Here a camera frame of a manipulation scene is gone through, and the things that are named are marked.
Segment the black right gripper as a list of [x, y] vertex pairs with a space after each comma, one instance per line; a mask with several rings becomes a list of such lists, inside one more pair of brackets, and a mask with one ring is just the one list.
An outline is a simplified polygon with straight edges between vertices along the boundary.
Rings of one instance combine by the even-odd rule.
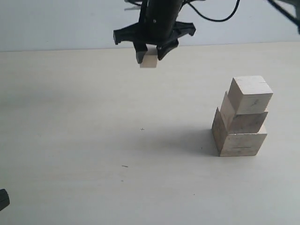
[[123, 41], [134, 43], [138, 64], [148, 51], [146, 44], [157, 45], [157, 58], [162, 60], [179, 45], [178, 38], [194, 35], [193, 23], [177, 21], [182, 0], [142, 0], [137, 23], [113, 31], [116, 45]]

